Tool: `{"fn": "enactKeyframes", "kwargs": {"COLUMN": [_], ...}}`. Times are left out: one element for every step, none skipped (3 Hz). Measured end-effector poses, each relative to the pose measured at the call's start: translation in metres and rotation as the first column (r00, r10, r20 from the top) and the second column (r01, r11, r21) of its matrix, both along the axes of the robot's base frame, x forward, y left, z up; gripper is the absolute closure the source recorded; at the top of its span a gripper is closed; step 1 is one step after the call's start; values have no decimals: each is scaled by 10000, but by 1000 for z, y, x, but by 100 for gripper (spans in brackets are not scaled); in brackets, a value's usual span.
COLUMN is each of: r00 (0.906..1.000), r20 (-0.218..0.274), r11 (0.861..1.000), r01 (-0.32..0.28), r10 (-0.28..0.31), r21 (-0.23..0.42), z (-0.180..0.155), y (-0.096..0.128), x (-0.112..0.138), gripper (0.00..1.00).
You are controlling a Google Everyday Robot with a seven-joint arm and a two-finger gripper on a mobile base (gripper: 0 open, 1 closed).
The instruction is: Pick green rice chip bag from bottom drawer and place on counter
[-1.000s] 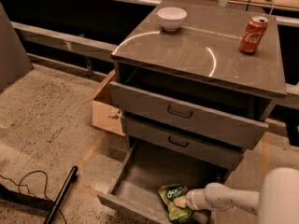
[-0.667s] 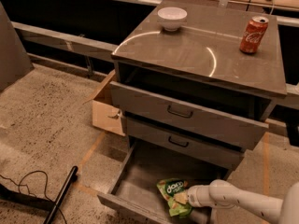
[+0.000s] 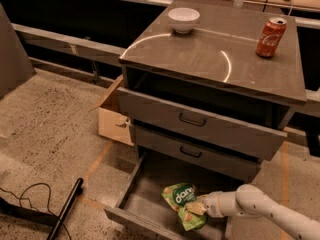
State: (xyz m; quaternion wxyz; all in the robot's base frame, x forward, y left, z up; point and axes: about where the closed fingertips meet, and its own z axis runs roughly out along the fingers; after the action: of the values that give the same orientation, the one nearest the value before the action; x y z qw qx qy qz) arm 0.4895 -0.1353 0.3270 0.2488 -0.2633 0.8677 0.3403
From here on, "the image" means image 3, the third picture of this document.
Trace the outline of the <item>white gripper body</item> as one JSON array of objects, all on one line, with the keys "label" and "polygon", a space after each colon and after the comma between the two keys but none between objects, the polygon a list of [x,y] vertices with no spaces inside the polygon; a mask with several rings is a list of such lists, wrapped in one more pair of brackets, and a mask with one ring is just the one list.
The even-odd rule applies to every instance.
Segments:
[{"label": "white gripper body", "polygon": [[219,197],[222,194],[221,191],[211,192],[207,194],[203,200],[206,213],[212,218],[222,218],[223,214],[219,205]]}]

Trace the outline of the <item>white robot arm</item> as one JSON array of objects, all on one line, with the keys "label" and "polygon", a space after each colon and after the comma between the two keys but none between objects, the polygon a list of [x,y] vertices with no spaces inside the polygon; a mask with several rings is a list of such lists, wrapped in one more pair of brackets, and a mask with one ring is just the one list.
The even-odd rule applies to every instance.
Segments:
[{"label": "white robot arm", "polygon": [[244,184],[236,191],[216,191],[186,204],[189,212],[212,218],[263,216],[295,240],[320,240],[320,223],[271,199],[259,188]]}]

